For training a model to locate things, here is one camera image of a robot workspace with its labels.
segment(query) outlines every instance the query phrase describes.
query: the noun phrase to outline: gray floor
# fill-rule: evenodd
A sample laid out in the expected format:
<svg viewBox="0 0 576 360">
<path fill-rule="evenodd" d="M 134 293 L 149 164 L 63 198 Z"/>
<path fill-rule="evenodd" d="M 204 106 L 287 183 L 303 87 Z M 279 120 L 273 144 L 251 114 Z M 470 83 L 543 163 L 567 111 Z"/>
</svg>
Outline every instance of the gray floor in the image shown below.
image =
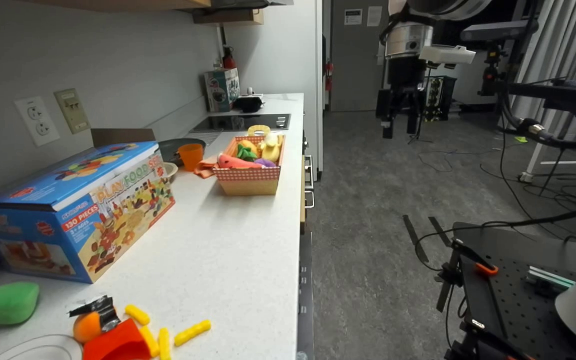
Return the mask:
<svg viewBox="0 0 576 360">
<path fill-rule="evenodd" d="M 395 139 L 382 139 L 372 112 L 332 112 L 324 118 L 322 180 L 315 185 L 316 208 L 308 215 L 313 231 L 315 357 L 362 360 L 439 360 L 447 348 L 444 316 L 434 310 L 439 285 L 416 259 L 402 215 L 419 234 L 433 232 L 429 216 L 445 229 L 455 221 L 483 223 L 518 221 L 526 217 L 499 174 L 501 135 L 495 121 L 470 114 L 450 121 L 423 123 L 422 139 L 407 145 L 405 125 Z M 512 136 L 507 145 L 518 144 Z M 533 143 L 507 148 L 504 171 L 514 177 L 526 169 Z M 453 171 L 438 172 L 420 162 L 423 151 L 454 151 L 482 155 L 448 155 Z M 425 153 L 425 162 L 449 170 L 443 153 Z M 565 153 L 563 160 L 576 159 Z M 560 168 L 558 173 L 576 173 Z M 553 180 L 549 187 L 576 185 Z M 512 183 L 519 199 L 535 217 L 565 210 L 551 199 L 537 198 Z M 576 219 L 560 225 L 576 233 Z M 568 233 L 553 225 L 560 236 Z M 521 228 L 546 235 L 541 228 Z M 424 244 L 430 262 L 439 266 L 449 251 L 438 237 Z M 461 338 L 455 311 L 463 293 L 455 291 L 450 336 Z"/>
</svg>

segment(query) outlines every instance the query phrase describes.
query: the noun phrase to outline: orange toy ball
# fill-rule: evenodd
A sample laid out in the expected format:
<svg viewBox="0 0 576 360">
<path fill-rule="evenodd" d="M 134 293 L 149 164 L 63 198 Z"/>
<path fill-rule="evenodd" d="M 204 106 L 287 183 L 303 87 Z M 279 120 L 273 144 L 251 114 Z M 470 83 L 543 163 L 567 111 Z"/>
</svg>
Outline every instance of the orange toy ball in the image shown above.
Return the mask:
<svg viewBox="0 0 576 360">
<path fill-rule="evenodd" d="M 99 313 L 95 311 L 79 315 L 72 327 L 72 333 L 75 340 L 82 344 L 86 344 L 101 335 Z"/>
</svg>

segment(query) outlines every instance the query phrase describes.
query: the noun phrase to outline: cabinet handle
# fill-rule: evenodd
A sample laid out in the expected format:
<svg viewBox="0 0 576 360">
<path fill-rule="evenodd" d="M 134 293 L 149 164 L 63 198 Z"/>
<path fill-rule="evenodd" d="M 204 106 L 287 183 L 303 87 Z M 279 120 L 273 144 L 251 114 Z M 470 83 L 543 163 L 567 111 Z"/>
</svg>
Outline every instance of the cabinet handle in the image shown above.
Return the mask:
<svg viewBox="0 0 576 360">
<path fill-rule="evenodd" d="M 315 189 L 315 180 L 313 176 L 313 155 L 304 155 L 304 161 L 307 165 L 304 166 L 304 170 L 308 173 L 308 178 L 306 179 L 306 190 L 311 191 Z"/>
<path fill-rule="evenodd" d="M 306 204 L 308 204 L 308 201 L 306 201 L 306 204 L 304 204 L 304 208 L 305 209 L 313 209 L 315 207 L 315 193 L 310 191 L 310 190 L 304 191 L 303 193 L 306 195 L 311 194 L 311 196 L 312 196 L 312 205 L 306 205 Z"/>
</svg>

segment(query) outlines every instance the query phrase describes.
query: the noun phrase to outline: stovetop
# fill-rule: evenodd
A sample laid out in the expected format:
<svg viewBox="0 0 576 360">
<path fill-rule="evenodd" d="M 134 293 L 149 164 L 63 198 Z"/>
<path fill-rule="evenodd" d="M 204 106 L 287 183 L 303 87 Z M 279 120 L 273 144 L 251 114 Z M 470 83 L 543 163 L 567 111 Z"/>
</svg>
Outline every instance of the stovetop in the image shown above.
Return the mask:
<svg viewBox="0 0 576 360">
<path fill-rule="evenodd" d="M 273 130 L 288 130 L 290 114 L 236 114 L 208 116 L 193 130 L 222 130 L 224 132 L 245 132 L 253 125 L 266 125 Z"/>
</svg>

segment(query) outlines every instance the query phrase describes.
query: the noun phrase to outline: black table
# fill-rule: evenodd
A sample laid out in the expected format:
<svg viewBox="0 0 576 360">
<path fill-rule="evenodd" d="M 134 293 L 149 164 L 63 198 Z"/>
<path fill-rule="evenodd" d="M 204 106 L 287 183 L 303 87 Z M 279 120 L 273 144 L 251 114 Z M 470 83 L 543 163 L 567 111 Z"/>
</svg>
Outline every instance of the black table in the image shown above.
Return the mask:
<svg viewBox="0 0 576 360">
<path fill-rule="evenodd" d="M 476 226 L 456 222 L 453 228 Z M 576 339 L 558 319 L 554 300 L 542 298 L 521 281 L 532 265 L 576 281 L 576 243 L 531 235 L 531 241 L 512 230 L 476 228 L 455 230 L 466 246 L 499 268 L 486 279 L 475 272 L 472 260 L 461 256 L 464 292 L 473 319 L 490 333 L 505 338 L 535 360 L 565 360 L 576 355 Z M 505 356 L 479 344 L 480 359 Z"/>
</svg>

